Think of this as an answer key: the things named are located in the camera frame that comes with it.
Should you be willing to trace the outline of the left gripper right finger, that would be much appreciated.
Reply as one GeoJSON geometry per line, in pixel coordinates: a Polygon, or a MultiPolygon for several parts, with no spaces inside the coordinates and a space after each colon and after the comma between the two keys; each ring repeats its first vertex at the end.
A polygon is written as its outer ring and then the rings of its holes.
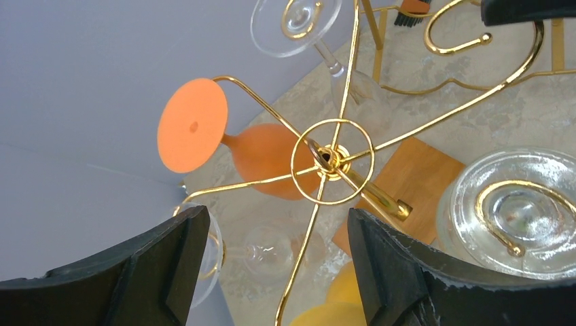
{"type": "Polygon", "coordinates": [[[575,280],[485,269],[405,235],[363,209],[347,220],[368,325],[574,325],[575,280]]]}

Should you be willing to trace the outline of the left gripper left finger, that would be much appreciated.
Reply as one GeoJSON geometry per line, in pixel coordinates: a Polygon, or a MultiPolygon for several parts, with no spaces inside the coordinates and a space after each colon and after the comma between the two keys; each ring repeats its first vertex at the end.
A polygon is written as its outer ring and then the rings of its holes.
{"type": "Polygon", "coordinates": [[[195,206],[104,251],[1,283],[2,325],[184,325],[210,226],[195,206]]]}

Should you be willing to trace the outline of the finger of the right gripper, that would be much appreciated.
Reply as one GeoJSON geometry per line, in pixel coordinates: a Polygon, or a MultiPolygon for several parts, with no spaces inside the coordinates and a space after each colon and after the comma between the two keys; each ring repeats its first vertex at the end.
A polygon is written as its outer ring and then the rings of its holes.
{"type": "Polygon", "coordinates": [[[575,0],[483,0],[480,11],[486,26],[575,18],[575,0]]]}

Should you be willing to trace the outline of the yellow goblet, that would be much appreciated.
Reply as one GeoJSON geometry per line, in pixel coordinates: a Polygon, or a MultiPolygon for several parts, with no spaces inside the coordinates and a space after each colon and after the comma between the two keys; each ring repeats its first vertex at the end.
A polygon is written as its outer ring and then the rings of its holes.
{"type": "Polygon", "coordinates": [[[292,325],[367,325],[352,261],[331,282],[325,303],[301,313],[292,325]]]}

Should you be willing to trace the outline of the gold scroll glass rack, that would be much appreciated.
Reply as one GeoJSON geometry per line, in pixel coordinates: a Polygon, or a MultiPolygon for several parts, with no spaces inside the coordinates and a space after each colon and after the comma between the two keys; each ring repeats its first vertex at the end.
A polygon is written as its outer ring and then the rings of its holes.
{"type": "MultiPolygon", "coordinates": [[[[482,44],[489,43],[488,39],[490,39],[491,36],[488,34],[485,34],[478,39],[468,41],[467,43],[463,43],[459,46],[455,46],[453,48],[446,48],[446,49],[440,49],[431,40],[430,30],[433,27],[433,25],[436,23],[436,20],[439,19],[439,17],[442,16],[443,14],[445,14],[448,10],[450,10],[451,8],[461,4],[463,2],[466,2],[466,1],[452,1],[449,4],[445,5],[443,8],[441,8],[440,10],[438,10],[435,14],[432,15],[432,18],[430,18],[430,21],[426,27],[426,31],[425,31],[425,35],[424,35],[426,46],[428,47],[428,49],[430,51],[438,52],[441,55],[452,55],[452,54],[455,54],[457,52],[464,52],[465,50],[468,50],[469,48],[474,48],[474,47],[480,46],[482,44]]],[[[265,103],[264,100],[262,100],[259,96],[257,96],[256,93],[254,93],[250,88],[248,88],[248,86],[243,84],[243,82],[240,82],[239,79],[234,79],[231,76],[227,76],[227,75],[219,76],[217,78],[218,80],[221,80],[224,78],[226,80],[230,80],[231,82],[234,82],[234,83],[238,84],[239,86],[241,86],[241,88],[245,92],[247,92],[250,96],[252,96],[259,104],[261,104],[264,107],[264,109],[266,109],[273,117],[275,117],[285,128],[287,128],[295,136],[298,137],[297,141],[295,142],[295,145],[293,146],[292,153],[291,153],[290,173],[287,175],[281,175],[278,177],[273,177],[273,178],[268,178],[268,179],[262,179],[262,180],[244,182],[244,183],[236,183],[236,184],[232,184],[232,185],[223,185],[223,186],[219,186],[219,187],[213,187],[213,188],[209,188],[209,189],[199,190],[197,192],[191,193],[188,197],[186,197],[183,200],[183,202],[174,209],[173,215],[176,216],[178,213],[180,213],[180,211],[183,210],[183,206],[185,203],[191,202],[194,198],[205,195],[205,194],[211,194],[211,193],[215,193],[215,192],[226,192],[226,191],[230,191],[233,189],[253,187],[255,185],[265,185],[268,183],[274,183],[274,182],[281,181],[281,180],[288,179],[288,178],[290,178],[292,180],[293,184],[295,185],[296,189],[301,193],[301,195],[303,195],[303,197],[307,198],[307,200],[314,203],[314,208],[312,210],[312,215],[310,217],[310,221],[309,221],[308,227],[306,229],[306,235],[305,235],[304,242],[303,242],[302,246],[300,247],[300,252],[299,252],[298,257],[297,257],[297,259],[296,259],[296,261],[292,267],[291,275],[289,276],[289,280],[287,281],[287,284],[285,285],[285,289],[284,289],[283,294],[279,300],[278,307],[277,307],[276,313],[274,315],[274,325],[282,325],[283,317],[284,317],[284,313],[285,313],[285,308],[286,308],[286,305],[289,301],[289,297],[291,295],[295,279],[298,275],[298,272],[300,271],[300,268],[302,267],[302,259],[303,259],[304,254],[306,253],[306,251],[309,247],[309,242],[311,239],[312,231],[314,231],[314,227],[315,227],[315,224],[317,221],[317,215],[319,213],[320,207],[321,206],[340,205],[342,203],[348,202],[349,200],[353,199],[354,197],[358,196],[359,194],[361,194],[364,197],[364,199],[369,201],[370,198],[367,197],[367,187],[368,187],[369,181],[371,181],[370,179],[372,178],[372,174],[374,171],[374,165],[375,165],[374,162],[375,162],[375,156],[376,156],[377,151],[380,151],[381,149],[395,145],[396,143],[399,143],[399,142],[401,142],[407,138],[410,138],[416,134],[419,134],[419,133],[423,132],[424,130],[427,130],[428,128],[430,128],[432,126],[439,124],[439,123],[443,122],[444,120],[451,118],[453,115],[456,115],[456,114],[478,104],[479,102],[484,101],[485,99],[495,95],[496,93],[504,90],[505,88],[508,88],[509,86],[511,86],[513,84],[517,84],[518,80],[520,80],[521,76],[523,74],[525,74],[525,72],[533,65],[534,61],[536,60],[537,55],[541,51],[541,46],[542,46],[543,38],[545,35],[544,27],[543,27],[543,20],[542,21],[535,21],[535,22],[533,22],[533,25],[534,25],[535,32],[534,32],[534,39],[533,39],[532,47],[530,48],[530,52],[528,53],[528,56],[526,57],[525,61],[522,62],[522,64],[509,77],[507,77],[507,79],[504,79],[501,83],[495,85],[491,89],[488,89],[487,91],[485,91],[485,93],[479,95],[478,97],[476,97],[474,99],[471,99],[467,103],[464,103],[461,106],[435,118],[434,120],[431,120],[430,122],[427,122],[426,124],[423,124],[422,126],[419,126],[418,128],[415,128],[409,132],[406,132],[406,133],[404,133],[404,134],[402,134],[402,135],[400,135],[400,136],[398,136],[398,137],[396,137],[390,141],[387,141],[386,143],[382,143],[378,146],[374,146],[374,144],[372,143],[372,139],[370,138],[368,133],[360,125],[358,125],[356,122],[354,122],[352,120],[344,119],[344,114],[346,111],[345,106],[346,106],[347,98],[349,95],[348,89],[349,89],[350,81],[351,81],[351,72],[348,72],[347,76],[346,76],[346,82],[345,82],[345,87],[344,87],[344,96],[342,98],[338,118],[322,120],[322,121],[316,123],[315,125],[311,126],[309,129],[306,130],[306,132],[304,132],[302,134],[300,132],[298,132],[296,129],[294,129],[293,126],[287,120],[284,119],[284,117],[282,117],[279,113],[277,113],[271,106],[269,106],[269,104],[265,103]],[[318,127],[320,125],[328,124],[328,123],[335,123],[336,124],[336,129],[335,129],[335,132],[333,135],[333,139],[332,139],[330,148],[319,147],[317,145],[313,145],[312,140],[306,139],[305,136],[307,136],[307,134],[310,131],[312,131],[313,129],[315,129],[316,127],[318,127]],[[366,138],[368,149],[365,151],[356,153],[352,156],[346,156],[346,157],[342,156],[341,153],[338,152],[336,149],[338,137],[340,134],[340,128],[341,128],[342,124],[350,124],[350,125],[353,125],[355,128],[359,129],[364,134],[364,137],[366,138]],[[304,141],[311,148],[310,149],[311,153],[315,156],[318,156],[318,158],[314,157],[314,166],[312,166],[310,168],[306,168],[304,170],[296,170],[294,167],[295,155],[297,153],[297,150],[298,150],[300,143],[302,143],[304,141]],[[328,161],[324,160],[323,153],[325,153],[325,152],[330,154],[330,159],[328,161]],[[344,172],[342,167],[348,165],[348,163],[350,163],[354,160],[357,160],[357,159],[362,158],[362,157],[367,156],[367,155],[370,155],[370,159],[371,159],[370,170],[369,170],[367,176],[364,179],[362,179],[362,183],[357,185],[355,182],[349,181],[347,179],[348,175],[344,172]],[[320,171],[320,174],[321,174],[320,179],[321,180],[319,183],[319,191],[318,191],[317,197],[312,198],[312,197],[308,196],[308,194],[300,187],[300,184],[298,183],[297,177],[298,177],[298,175],[305,175],[305,174],[308,174],[311,172],[316,172],[317,170],[320,171]],[[346,198],[338,200],[338,201],[334,201],[334,202],[322,201],[321,199],[323,197],[323,189],[325,187],[325,184],[328,181],[329,175],[335,174],[335,173],[339,174],[341,178],[346,179],[346,182],[349,183],[349,185],[352,187],[352,189],[355,192],[353,192],[349,197],[346,197],[346,198]]],[[[370,202],[370,205],[375,209],[380,209],[380,207],[378,205],[374,204],[373,202],[370,202]]]]}

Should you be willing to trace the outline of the tall clear flute glass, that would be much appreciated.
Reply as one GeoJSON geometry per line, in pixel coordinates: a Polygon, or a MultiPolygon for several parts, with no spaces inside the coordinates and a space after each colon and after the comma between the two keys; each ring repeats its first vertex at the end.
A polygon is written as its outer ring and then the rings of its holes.
{"type": "Polygon", "coordinates": [[[291,275],[307,225],[286,209],[264,207],[210,226],[191,306],[210,296],[221,276],[245,280],[252,291],[278,291],[291,275]]]}

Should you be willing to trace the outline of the orange plastic goblet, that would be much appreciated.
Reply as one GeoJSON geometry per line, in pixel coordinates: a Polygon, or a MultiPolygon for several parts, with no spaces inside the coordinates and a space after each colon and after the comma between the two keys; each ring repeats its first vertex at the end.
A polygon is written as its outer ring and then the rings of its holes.
{"type": "Polygon", "coordinates": [[[252,126],[236,136],[226,134],[228,99],[220,81],[224,76],[186,82],[168,100],[157,129],[157,148],[162,163],[175,173],[190,173],[207,163],[219,145],[232,154],[243,181],[275,180],[258,184],[261,193],[285,200],[301,200],[319,186],[316,173],[288,175],[314,165],[305,143],[282,124],[252,126]]]}

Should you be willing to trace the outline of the clear glass front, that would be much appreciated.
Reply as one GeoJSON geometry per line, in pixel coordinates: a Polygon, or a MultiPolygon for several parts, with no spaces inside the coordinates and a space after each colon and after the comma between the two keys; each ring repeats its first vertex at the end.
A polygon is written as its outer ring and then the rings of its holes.
{"type": "Polygon", "coordinates": [[[380,91],[376,82],[340,63],[322,40],[336,21],[341,5],[341,1],[259,0],[251,14],[252,41],[261,52],[278,58],[315,47],[331,75],[331,93],[336,107],[341,105],[348,72],[351,72],[351,81],[347,103],[375,104],[380,91]]]}

